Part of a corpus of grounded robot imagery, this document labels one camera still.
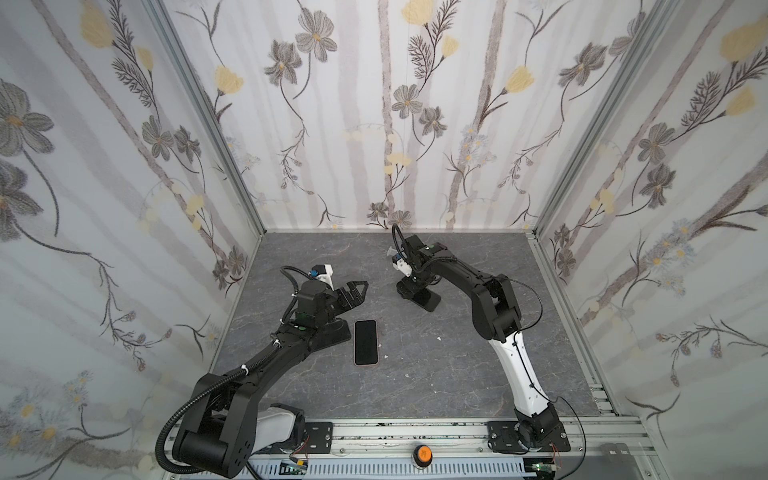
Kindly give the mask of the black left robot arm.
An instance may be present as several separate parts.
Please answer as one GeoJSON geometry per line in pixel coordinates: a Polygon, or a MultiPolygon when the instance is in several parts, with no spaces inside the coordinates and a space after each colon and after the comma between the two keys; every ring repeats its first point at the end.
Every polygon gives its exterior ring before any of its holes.
{"type": "Polygon", "coordinates": [[[159,466],[178,475],[239,474],[261,449],[256,442],[261,399],[310,354],[352,339],[339,316],[362,305],[368,288],[364,280],[338,289],[314,278],[294,283],[271,343],[223,375],[201,377],[190,399],[161,428],[154,448],[159,466]]]}

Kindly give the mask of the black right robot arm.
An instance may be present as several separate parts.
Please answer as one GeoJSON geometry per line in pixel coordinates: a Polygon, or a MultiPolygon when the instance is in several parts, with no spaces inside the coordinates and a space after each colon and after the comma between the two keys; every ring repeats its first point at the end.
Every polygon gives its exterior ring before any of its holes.
{"type": "Polygon", "coordinates": [[[544,394],[528,357],[513,281],[485,273],[458,259],[445,245],[425,244],[416,235],[396,248],[391,261],[403,275],[396,284],[398,294],[427,312],[441,302],[440,295],[430,289],[438,279],[469,298],[472,324],[496,353],[514,401],[516,421],[511,431],[491,428],[489,447],[515,454],[570,451],[555,402],[544,394]]]}

